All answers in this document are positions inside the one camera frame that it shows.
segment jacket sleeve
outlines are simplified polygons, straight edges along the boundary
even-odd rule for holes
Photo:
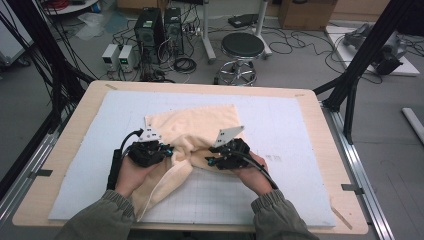
[[[112,190],[72,217],[55,239],[127,239],[134,207]]]
[[[252,209],[258,240],[318,239],[308,231],[293,204],[280,190],[260,196],[252,202]]]

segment floor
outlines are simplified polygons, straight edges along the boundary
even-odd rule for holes
[[[106,80],[108,76],[100,56],[112,42],[112,34],[125,29],[127,22],[123,14],[114,11],[113,4],[104,10],[103,14],[105,15],[105,31],[102,36],[88,41],[73,36],[70,42],[94,75]],[[71,36],[83,26],[75,25],[79,23],[76,16],[71,14],[63,19],[65,29]],[[212,65],[208,64],[201,39],[199,36],[194,36],[191,41],[193,48],[187,46],[186,42],[186,53],[190,53],[193,49],[192,59],[197,63],[197,70],[190,75],[170,72],[167,75],[168,79],[179,84],[213,84],[217,69],[227,60],[227,57],[219,50],[220,40],[228,33],[222,30],[233,30],[226,23],[226,19],[227,17],[221,17],[210,21],[210,38],[217,54],[216,62]],[[333,22],[333,24],[358,25],[358,23],[346,22]],[[258,72],[255,87],[314,89],[340,75],[326,65],[327,60],[333,69],[343,70],[340,62],[326,59],[329,52],[324,51],[329,51],[330,46],[320,39],[326,39],[324,33],[307,32],[310,35],[306,35],[288,30],[279,31],[274,29],[279,26],[275,18],[267,18],[264,25],[263,37],[274,53],[267,60],[255,61]],[[307,46],[300,47],[299,44],[302,43],[292,37],[289,42],[294,47],[289,47],[283,44],[285,42],[282,38],[283,34],[299,35]],[[422,37],[409,39],[423,40]],[[59,45],[69,58],[63,43],[59,42]],[[419,76],[384,76],[380,79],[366,74],[368,80],[360,81],[353,122],[353,141],[394,237],[423,239],[424,147],[401,109],[412,108],[418,118],[424,122],[424,58],[411,53],[408,53],[406,57],[421,72]],[[129,73],[126,77],[130,79],[134,75]],[[326,92],[318,98],[324,100],[328,95],[329,92]],[[21,67],[17,64],[0,73],[0,103],[3,106],[0,108],[2,136],[0,177],[2,178],[45,119],[51,105],[46,87],[34,67]],[[10,219],[3,222],[0,227],[2,239],[50,239],[58,230],[16,227]],[[247,234],[199,232],[193,235],[199,240],[250,239]],[[178,232],[143,231],[132,232],[129,239],[177,239],[180,236],[181,233]],[[368,234],[364,236],[319,236],[321,239],[376,239],[371,227]]]

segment hand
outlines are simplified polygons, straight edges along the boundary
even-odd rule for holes
[[[264,168],[268,171],[265,159],[254,154],[252,151],[250,151],[250,156],[252,156],[252,158],[259,164],[263,165]],[[254,191],[256,194],[258,194],[258,196],[272,191],[272,187],[268,182],[268,179],[252,165],[248,165],[245,168],[233,169],[231,171],[240,178],[246,187],[250,188],[250,190]]]
[[[142,168],[135,164],[129,156],[125,156],[119,170],[115,191],[128,198],[134,190],[143,184],[146,176],[157,166],[158,164],[154,164],[148,168]]]

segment towel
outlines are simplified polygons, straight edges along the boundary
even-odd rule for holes
[[[214,156],[208,148],[214,144],[220,129],[241,125],[234,105],[175,110],[146,116],[145,120],[147,126],[158,131],[163,143],[174,147],[174,151],[172,157],[162,161],[133,192],[131,198],[137,221],[183,184],[193,167],[219,171],[207,165],[205,157]]]

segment desk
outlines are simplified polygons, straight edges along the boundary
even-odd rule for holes
[[[315,94],[310,90],[279,88],[243,88],[213,85],[159,84],[96,81],[88,88],[80,104],[69,120],[43,169],[51,169],[50,177],[37,177],[13,217],[18,226],[62,226],[62,221],[48,220],[49,212],[59,193],[63,176],[77,153],[103,98],[108,91],[149,91],[172,93],[204,93],[227,95],[256,95],[297,98],[315,150],[331,206],[336,219],[334,228],[311,228],[314,233],[365,234],[368,231],[364,215],[353,192],[343,191],[341,184],[350,184],[346,170],[338,153]],[[231,225],[185,225],[136,223],[134,229],[167,229],[193,231],[254,231],[252,226]]]

